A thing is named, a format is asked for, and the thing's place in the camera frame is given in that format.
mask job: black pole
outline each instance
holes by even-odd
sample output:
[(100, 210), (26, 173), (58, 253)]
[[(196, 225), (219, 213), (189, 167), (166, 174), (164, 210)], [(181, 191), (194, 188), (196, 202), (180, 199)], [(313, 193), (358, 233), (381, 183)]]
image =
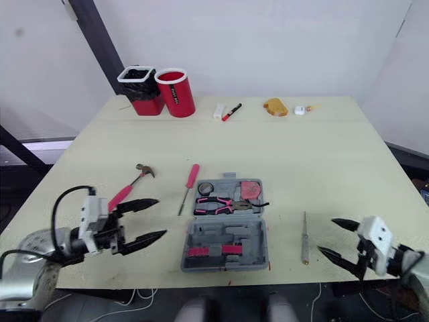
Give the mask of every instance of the black pole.
[(15, 154), (30, 168), (40, 173), (42, 176), (48, 173), (50, 166), (41, 161), (37, 156), (28, 150), (20, 141), (15, 139), (3, 126), (0, 125), (0, 143), (10, 152)]
[(70, 0), (70, 5), (77, 16), (80, 30), (82, 30), (114, 92), (117, 95), (123, 94), (117, 77), (124, 67), (94, 1)]

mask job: open toolbox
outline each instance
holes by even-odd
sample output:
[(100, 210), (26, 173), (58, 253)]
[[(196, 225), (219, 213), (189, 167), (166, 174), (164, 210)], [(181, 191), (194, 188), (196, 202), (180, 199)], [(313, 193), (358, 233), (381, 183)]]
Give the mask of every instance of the open toolbox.
[(188, 226), (182, 271), (260, 270), (268, 266), (259, 179), (199, 180)]

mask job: red pen holder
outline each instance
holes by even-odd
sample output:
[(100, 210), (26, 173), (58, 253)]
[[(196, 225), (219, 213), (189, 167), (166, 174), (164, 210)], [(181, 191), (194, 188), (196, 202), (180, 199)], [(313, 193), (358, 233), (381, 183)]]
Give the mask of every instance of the red pen holder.
[(174, 117), (187, 117), (195, 112), (188, 75), (181, 68), (166, 68), (155, 74), (162, 98)]

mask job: light green table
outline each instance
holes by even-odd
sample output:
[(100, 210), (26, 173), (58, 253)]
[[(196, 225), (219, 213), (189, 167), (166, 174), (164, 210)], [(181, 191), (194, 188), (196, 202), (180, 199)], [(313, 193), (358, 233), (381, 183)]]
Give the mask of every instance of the light green table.
[[(316, 245), (357, 260), (358, 237), (330, 222), (342, 217), (360, 221), (378, 215), (395, 242), (429, 249), (429, 209), (377, 132), (350, 97), (286, 97), (295, 105), (320, 105), (305, 116), (273, 117), (262, 108), (266, 98), (196, 98), (196, 113), (185, 119), (139, 117), (125, 97), (113, 97), (32, 193), (0, 237), (1, 250), (50, 224), (58, 195), (75, 185), (96, 186), (111, 198), (137, 174), (137, 163), (156, 171), (144, 178), (129, 199), (161, 202), (122, 219), (129, 240), (167, 229), (152, 246), (128, 256), (87, 258), (61, 271), (62, 288), (174, 288), (249, 284), (283, 284), (355, 280), (319, 253)], [(217, 103), (243, 107), (228, 120), (212, 118)], [(236, 172), (260, 178), (271, 203), (265, 209), (271, 269), (254, 272), (182, 273), (180, 261), (194, 191), (182, 216), (177, 212), (190, 167), (199, 163), (199, 178)], [(65, 198), (58, 227), (78, 226), (85, 192)], [(302, 214), (308, 214), (310, 265), (300, 261)], [(375, 278), (368, 273), (368, 278)]]

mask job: white cable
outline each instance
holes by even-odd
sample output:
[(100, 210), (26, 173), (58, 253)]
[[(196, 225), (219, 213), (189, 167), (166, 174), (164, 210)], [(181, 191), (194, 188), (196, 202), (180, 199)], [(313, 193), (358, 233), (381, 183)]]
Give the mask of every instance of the white cable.
[[(157, 288), (155, 288), (155, 291), (154, 291), (154, 295), (157, 293), (157, 291), (158, 291), (158, 289)], [(144, 297), (143, 295), (141, 295), (140, 294), (140, 291), (137, 289), (137, 295), (139, 296), (139, 298), (141, 298), (141, 299), (143, 299), (143, 300), (148, 300), (148, 299), (150, 299), (151, 297), (153, 297), (153, 295), (149, 295), (148, 297)]]
[[(382, 317), (380, 314), (378, 314), (377, 312), (375, 312), (375, 311), (373, 310), (373, 308), (371, 307), (371, 305), (369, 305), (369, 304), (368, 304), (368, 302), (364, 299), (364, 297), (363, 297), (362, 293), (359, 293), (359, 296), (361, 297), (362, 301), (365, 303), (365, 305), (367, 306), (367, 308), (368, 308), (372, 313), (374, 313), (374, 315), (375, 315), (375, 316), (379, 317), (380, 319), (382, 319), (382, 320), (384, 320), (384, 321), (389, 321), (389, 322), (394, 322), (394, 321), (395, 321), (395, 320), (393, 320), (393, 319), (389, 319), (389, 318), (387, 318), (387, 317)], [(419, 314), (419, 313), (417, 313), (417, 312), (415, 312), (415, 313), (411, 313), (411, 314), (407, 315), (406, 317), (402, 317), (402, 318), (400, 319), (400, 321), (402, 321), (402, 320), (406, 320), (406, 319), (408, 319), (409, 317), (412, 317), (413, 315), (417, 315), (417, 314)]]
[(115, 302), (116, 304), (119, 304), (119, 305), (122, 305), (123, 307), (127, 307), (128, 305), (130, 305), (131, 304), (131, 302), (133, 301), (133, 299), (134, 299), (134, 296), (135, 296), (135, 291), (136, 291), (137, 289), (136, 288), (134, 288), (134, 290), (133, 290), (133, 294), (131, 294), (131, 298), (129, 299), (129, 301), (128, 302), (126, 302), (126, 303), (121, 303), (121, 302)]
[(132, 309), (132, 310), (123, 310), (123, 311), (116, 311), (116, 312), (106, 313), (104, 315), (100, 315), (99, 317), (96, 317), (95, 319), (91, 320), (90, 322), (97, 322), (97, 321), (101, 320), (103, 317), (107, 317), (109, 315), (146, 310), (146, 309), (148, 309), (148, 308), (150, 308), (152, 306), (152, 303), (154, 303), (154, 295), (155, 295), (155, 292), (154, 292), (154, 289), (152, 289), (152, 295), (150, 296), (151, 297), (150, 303), (148, 305), (146, 305), (145, 307), (140, 307), (138, 309)]
[(314, 304), (320, 298), (321, 294), (322, 294), (322, 283), (319, 283), (319, 294), (318, 294), (317, 297), (314, 298), (313, 302), (311, 303), (311, 318), (310, 318), (310, 322), (313, 322)]
[(48, 305), (45, 306), (45, 309), (43, 310), (43, 313), (45, 313), (46, 310), (49, 309), (55, 303), (60, 302), (60, 301), (62, 301), (64, 299), (67, 299), (68, 297), (71, 297), (72, 295), (73, 294), (67, 294), (67, 295), (64, 295), (63, 297), (60, 297), (59, 299), (56, 299), (55, 301), (52, 301), (51, 303), (49, 303)]

